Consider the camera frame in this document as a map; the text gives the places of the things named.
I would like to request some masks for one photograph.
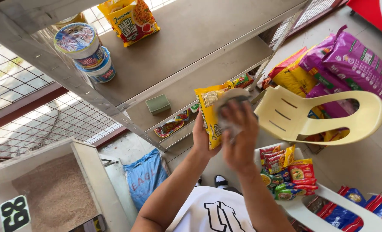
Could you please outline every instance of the purple sack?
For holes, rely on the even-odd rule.
[[[322,64],[322,58],[330,51],[336,35],[330,34],[321,43],[313,46],[302,57],[299,66],[309,72],[320,83],[324,84],[330,93],[350,91],[351,88],[344,84],[336,75],[328,71]]]
[[[336,74],[352,90],[364,90],[382,100],[382,60],[350,33],[336,35],[334,45],[322,59],[322,65]]]
[[[306,95],[306,98],[316,98],[324,95],[331,94],[331,92],[321,83],[318,83],[312,90]],[[335,119],[347,117],[355,113],[353,104],[346,99],[338,100],[335,102],[328,102],[322,104],[324,108],[321,112],[326,119]]]

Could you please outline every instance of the yellow noodle pack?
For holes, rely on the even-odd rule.
[[[204,120],[204,127],[208,133],[210,150],[221,144],[222,134],[222,131],[218,126],[218,116],[214,112],[214,103],[225,92],[233,88],[233,83],[231,81],[227,81],[222,85],[215,85],[195,90],[195,95],[197,96],[199,103],[199,109],[201,110],[202,119]]]
[[[124,47],[161,29],[143,0],[109,0],[98,9],[124,41]]]

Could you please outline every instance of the yellow plastic chair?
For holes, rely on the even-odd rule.
[[[254,113],[259,118],[260,128],[276,139],[289,142],[305,142],[317,145],[343,145],[363,140],[379,129],[382,123],[382,100],[371,92],[347,91],[317,98],[302,98],[277,86],[268,87],[258,97],[261,102]],[[310,110],[323,103],[356,99],[360,107],[354,114],[337,119],[310,119]],[[309,142],[297,140],[299,135],[312,135],[344,128],[350,133],[336,141]]]

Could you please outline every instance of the black number print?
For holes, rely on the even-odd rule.
[[[218,232],[245,232],[240,221],[235,216],[234,209],[223,202],[204,203],[204,208],[208,210],[209,226],[212,230]]]
[[[5,232],[13,232],[29,223],[29,213],[25,207],[26,200],[24,196],[17,197],[13,203],[8,201],[0,206],[2,216],[5,218],[3,220]]]

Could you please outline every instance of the green soap bar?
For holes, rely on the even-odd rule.
[[[165,94],[146,100],[145,103],[152,115],[161,113],[171,108],[171,105],[169,104]]]

